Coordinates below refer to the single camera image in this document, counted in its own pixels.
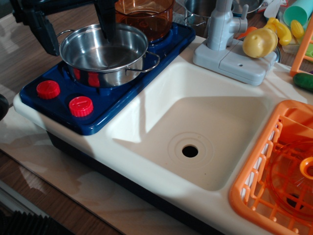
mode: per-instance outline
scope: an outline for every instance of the toy cucumber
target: toy cucumber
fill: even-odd
[[[295,85],[310,92],[313,92],[313,74],[305,72],[297,73],[293,77],[293,82],[295,83]]]

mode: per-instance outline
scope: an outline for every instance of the pot handle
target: pot handle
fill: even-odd
[[[60,37],[62,34],[64,33],[68,33],[68,32],[74,32],[75,30],[74,29],[67,29],[67,30],[64,30],[62,31],[61,33],[58,33],[57,35],[57,38]]]
[[[204,24],[204,23],[205,23],[205,21],[203,21],[203,22],[201,22],[201,23],[198,23],[198,24],[189,23],[188,19],[189,19],[190,17],[192,17],[192,16],[193,16],[193,14],[188,15],[188,16],[184,19],[184,22],[185,22],[187,25],[191,25],[191,26],[200,26],[201,24]]]
[[[155,54],[155,53],[152,53],[152,52],[149,52],[149,51],[146,51],[146,53],[151,54],[151,55],[157,57],[157,61],[156,61],[156,63],[155,63],[152,67],[150,67],[150,68],[148,68],[148,69],[146,69],[146,70],[137,70],[137,69],[126,69],[126,70],[138,71],[138,72],[149,72],[149,71],[153,70],[153,69],[160,63],[161,58],[160,58],[159,55],[157,55],[157,54]]]

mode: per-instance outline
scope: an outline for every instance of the orange dish rack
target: orange dish rack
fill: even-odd
[[[294,206],[295,213],[285,210],[267,181],[271,157],[286,144],[304,140],[313,141],[313,106],[295,100],[279,103],[230,190],[229,201],[237,214],[273,234],[313,235],[313,202],[287,196],[297,205],[306,203],[312,217],[303,219],[296,213],[302,206]],[[313,181],[310,183],[313,198]]]

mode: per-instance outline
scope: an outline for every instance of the plastic toy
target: plastic toy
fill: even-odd
[[[239,40],[239,39],[241,39],[241,38],[243,38],[243,37],[245,37],[246,35],[248,35],[249,33],[251,33],[252,31],[255,31],[255,30],[257,30],[258,28],[257,27],[248,27],[247,29],[246,29],[246,32],[244,32],[244,33],[241,33],[238,37],[237,37],[237,39]]]
[[[268,23],[264,26],[264,28],[269,28],[276,32],[280,45],[286,46],[291,42],[292,36],[290,30],[287,26],[280,23],[278,19],[269,18]]]
[[[295,85],[313,92],[313,74],[300,72],[293,76],[293,82]]]
[[[275,50],[277,35],[268,28],[259,28],[250,32],[243,43],[243,50],[247,56],[261,58]]]
[[[293,20],[290,24],[290,27],[291,27],[291,33],[296,39],[301,39],[303,37],[304,29],[299,21]]]
[[[313,21],[310,21],[307,30],[303,36],[302,43],[299,47],[297,55],[290,69],[291,76],[295,76],[297,73],[301,72],[300,66],[302,64],[303,59],[313,62],[313,58],[306,55],[309,45],[313,44],[312,36],[313,36]]]
[[[271,234],[312,234],[313,163],[311,159],[304,161],[310,155],[297,158],[296,155],[303,156],[304,150],[309,148],[295,145],[299,141],[308,139],[312,141],[312,114],[312,105],[295,100],[279,103],[230,190],[229,202],[233,209],[243,218],[268,230]],[[291,145],[288,147],[291,151],[283,155],[285,158],[276,158],[279,150],[283,150],[283,147],[289,143]],[[280,176],[282,180],[278,184],[274,182],[274,189],[278,189],[281,195],[285,196],[283,203],[286,207],[282,207],[282,201],[270,193],[273,189],[267,177],[270,171]]]
[[[271,156],[266,179],[270,195],[279,207],[306,221],[313,220],[312,154],[311,138],[284,145]]]
[[[271,17],[276,17],[279,12],[279,7],[282,4],[282,0],[272,1],[264,11],[264,17],[268,20]]]
[[[297,0],[285,10],[283,15],[284,22],[286,25],[290,26],[292,20],[297,20],[302,25],[305,25],[310,18],[312,11],[312,0]]]
[[[194,52],[193,62],[238,81],[258,86],[275,63],[273,51],[264,58],[251,58],[243,51],[243,42],[234,39],[235,33],[247,30],[248,5],[240,18],[233,17],[232,0],[217,1],[211,14],[208,38]]]

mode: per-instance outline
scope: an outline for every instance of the metal saucepan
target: metal saucepan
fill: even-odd
[[[93,24],[67,36],[60,45],[60,56],[77,82],[91,87],[110,88],[130,82],[141,72],[148,72],[159,64],[160,57],[147,49],[147,37],[133,26],[117,23],[116,36],[112,42],[108,42],[100,25]],[[151,68],[143,70],[146,53],[156,59]]]
[[[210,25],[211,14],[216,7],[217,0],[185,0],[183,5],[185,8],[185,24],[192,27],[197,36],[207,38],[208,27]]]
[[[248,14],[247,19],[253,17],[259,10],[259,8],[263,5],[264,0],[233,0],[233,14],[236,17],[241,17],[243,12],[244,5],[248,5]]]

